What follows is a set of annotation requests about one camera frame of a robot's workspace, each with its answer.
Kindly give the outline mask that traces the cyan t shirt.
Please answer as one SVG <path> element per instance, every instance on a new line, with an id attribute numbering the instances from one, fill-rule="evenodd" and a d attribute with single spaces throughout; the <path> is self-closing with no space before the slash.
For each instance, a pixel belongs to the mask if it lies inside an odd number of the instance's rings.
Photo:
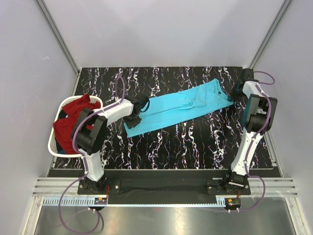
<path id="1" fill-rule="evenodd" d="M 218 79 L 171 94 L 152 97 L 140 124 L 125 127 L 128 137 L 176 125 L 231 106 L 233 101 L 223 92 Z"/>

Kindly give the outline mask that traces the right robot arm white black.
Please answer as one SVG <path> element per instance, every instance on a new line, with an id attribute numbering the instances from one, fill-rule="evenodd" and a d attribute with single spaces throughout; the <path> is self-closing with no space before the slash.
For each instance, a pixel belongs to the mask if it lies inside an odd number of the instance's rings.
<path id="1" fill-rule="evenodd" d="M 242 140 L 234 161 L 221 182 L 221 189 L 230 195 L 249 189 L 249 167 L 259 142 L 273 124 L 278 99 L 268 96 L 261 85 L 273 85 L 260 82 L 254 74 L 261 73 L 253 69 L 243 69 L 240 78 L 231 91 L 231 98 L 247 97 L 247 104 L 242 116 Z"/>

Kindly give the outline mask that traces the red t shirt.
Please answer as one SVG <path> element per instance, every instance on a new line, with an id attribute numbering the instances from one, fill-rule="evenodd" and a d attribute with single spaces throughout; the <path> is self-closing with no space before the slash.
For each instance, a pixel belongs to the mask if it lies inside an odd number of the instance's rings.
<path id="1" fill-rule="evenodd" d="M 84 108 L 99 109 L 103 106 L 100 99 L 88 94 L 67 100 L 61 106 L 58 119 L 53 123 L 54 139 L 56 141 L 57 153 L 75 155 L 77 152 L 72 147 L 71 134 L 75 123 Z"/>

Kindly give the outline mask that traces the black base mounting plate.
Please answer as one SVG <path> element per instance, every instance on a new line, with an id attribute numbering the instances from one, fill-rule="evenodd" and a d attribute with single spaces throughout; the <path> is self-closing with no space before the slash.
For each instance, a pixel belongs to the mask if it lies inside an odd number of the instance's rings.
<path id="1" fill-rule="evenodd" d="M 117 170 L 106 169 L 105 192 L 84 195 L 119 195 L 122 197 L 174 197 L 198 198 L 215 196 L 216 187 L 227 174 L 225 169 L 181 169 L 181 170 Z"/>

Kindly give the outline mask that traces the right aluminium frame post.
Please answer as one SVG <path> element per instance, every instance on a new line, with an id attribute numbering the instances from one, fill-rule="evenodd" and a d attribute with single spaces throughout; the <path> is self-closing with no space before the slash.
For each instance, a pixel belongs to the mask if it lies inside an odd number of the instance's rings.
<path id="1" fill-rule="evenodd" d="M 282 5 L 280 6 L 276 16 L 274 17 L 269 29 L 267 30 L 260 46 L 258 47 L 252 61 L 250 62 L 248 68 L 254 69 L 256 64 L 260 60 L 262 54 L 264 53 L 266 47 L 268 46 L 269 42 L 271 41 L 273 35 L 275 34 L 277 28 L 279 27 L 280 23 L 282 22 L 283 17 L 287 13 L 288 9 L 290 8 L 293 0 L 284 0 Z"/>

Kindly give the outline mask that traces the aluminium frame post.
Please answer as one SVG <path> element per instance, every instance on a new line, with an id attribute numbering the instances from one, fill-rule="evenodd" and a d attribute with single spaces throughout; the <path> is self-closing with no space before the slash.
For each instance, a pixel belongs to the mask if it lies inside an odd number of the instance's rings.
<path id="1" fill-rule="evenodd" d="M 274 17 L 269 29 L 267 30 L 260 46 L 258 47 L 252 61 L 250 62 L 248 68 L 254 69 L 256 64 L 260 60 L 262 54 L 264 53 L 266 47 L 268 46 L 269 42 L 271 41 L 273 35 L 275 34 L 277 28 L 279 27 L 280 23 L 282 22 L 283 17 L 287 13 L 288 9 L 290 8 L 293 0 L 284 0 L 282 5 L 280 6 L 276 16 Z"/>
<path id="2" fill-rule="evenodd" d="M 35 0 L 35 3 L 37 4 L 39 10 L 41 11 L 44 19 L 46 20 L 50 30 L 52 31 L 53 36 L 55 37 L 58 45 L 61 48 L 61 51 L 63 52 L 64 56 L 66 57 L 69 65 L 71 66 L 72 70 L 76 75 L 79 74 L 80 69 L 77 66 L 73 56 L 71 55 L 64 39 L 61 36 L 61 33 L 52 17 L 52 14 L 50 13 L 46 3 L 44 0 Z"/>

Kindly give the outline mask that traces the left aluminium frame post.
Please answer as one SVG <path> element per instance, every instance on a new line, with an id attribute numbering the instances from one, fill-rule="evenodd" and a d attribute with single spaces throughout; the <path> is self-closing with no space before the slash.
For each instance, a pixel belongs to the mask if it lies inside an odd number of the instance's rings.
<path id="1" fill-rule="evenodd" d="M 44 0 L 35 0 L 35 3 L 37 4 L 39 10 L 41 11 L 44 19 L 46 20 L 50 30 L 52 31 L 53 36 L 55 37 L 58 45 L 61 48 L 61 51 L 63 52 L 64 56 L 66 57 L 69 65 L 71 66 L 72 70 L 76 75 L 79 74 L 80 69 L 77 66 L 73 56 L 71 55 L 64 39 L 61 36 L 61 33 L 52 17 L 52 14 L 50 13 L 46 3 Z"/>

